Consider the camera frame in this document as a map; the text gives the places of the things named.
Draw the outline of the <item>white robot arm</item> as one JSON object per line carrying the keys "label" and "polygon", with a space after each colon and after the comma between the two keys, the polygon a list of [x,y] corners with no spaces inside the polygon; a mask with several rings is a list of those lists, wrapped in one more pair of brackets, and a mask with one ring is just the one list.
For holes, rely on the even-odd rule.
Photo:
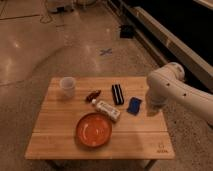
{"label": "white robot arm", "polygon": [[167,99],[173,99],[213,127],[213,95],[183,82],[183,67],[170,62],[147,76],[149,105],[162,108]]}

